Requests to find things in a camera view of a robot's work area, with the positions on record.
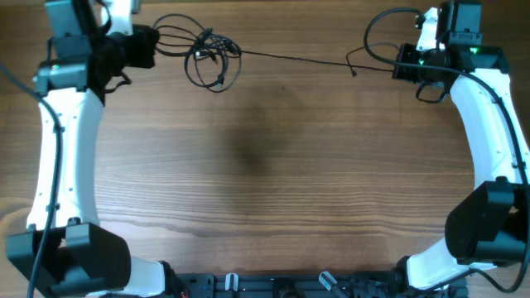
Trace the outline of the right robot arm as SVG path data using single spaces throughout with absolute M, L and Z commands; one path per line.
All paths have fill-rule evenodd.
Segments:
M 449 214 L 444 238 L 410 256 L 406 286 L 441 289 L 455 279 L 496 267 L 529 265 L 529 150 L 510 95 L 503 51 L 485 46 L 482 6 L 447 1 L 416 14 L 421 35 L 401 47 L 393 78 L 436 86 L 451 98 L 465 126 L 473 167 L 473 191 Z

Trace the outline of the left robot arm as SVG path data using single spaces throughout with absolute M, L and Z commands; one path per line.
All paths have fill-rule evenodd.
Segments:
M 7 238 L 7 258 L 46 297 L 154 297 L 166 289 L 160 262 L 133 257 L 102 228 L 94 198 L 94 157 L 111 79 L 130 84 L 127 67 L 150 69 L 158 33 L 135 25 L 137 1 L 49 1 L 46 58 L 28 93 L 41 113 L 36 194 L 23 233 Z

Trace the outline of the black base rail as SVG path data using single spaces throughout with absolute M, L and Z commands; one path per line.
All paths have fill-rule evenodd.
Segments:
M 227 275 L 171 274 L 165 297 L 176 298 L 468 298 L 465 280 L 428 292 L 407 290 L 395 271 L 356 272 L 352 275 Z

